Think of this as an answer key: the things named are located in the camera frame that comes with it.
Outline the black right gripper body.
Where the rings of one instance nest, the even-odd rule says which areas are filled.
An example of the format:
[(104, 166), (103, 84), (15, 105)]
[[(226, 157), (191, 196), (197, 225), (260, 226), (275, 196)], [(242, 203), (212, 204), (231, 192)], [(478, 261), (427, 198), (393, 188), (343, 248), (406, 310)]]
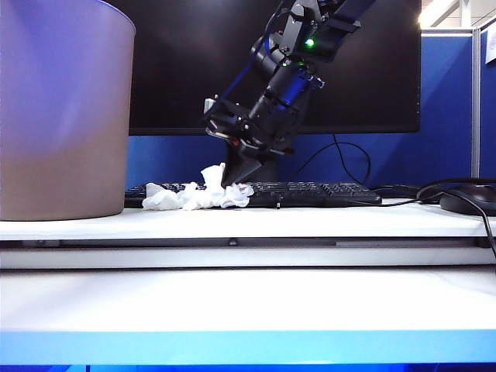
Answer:
[(252, 108), (232, 104), (231, 147), (239, 156), (286, 155), (301, 125), (301, 91), (265, 91)]

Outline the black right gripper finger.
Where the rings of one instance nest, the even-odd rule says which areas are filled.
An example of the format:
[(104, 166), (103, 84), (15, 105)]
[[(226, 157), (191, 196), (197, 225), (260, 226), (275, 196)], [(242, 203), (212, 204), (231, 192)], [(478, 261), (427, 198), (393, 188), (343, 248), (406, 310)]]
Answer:
[(236, 182), (265, 181), (272, 181), (272, 158), (243, 158), (239, 166), (239, 175), (236, 177)]
[(249, 163), (235, 149), (226, 145), (226, 162), (222, 174), (221, 185), (230, 186), (243, 181), (249, 174)]

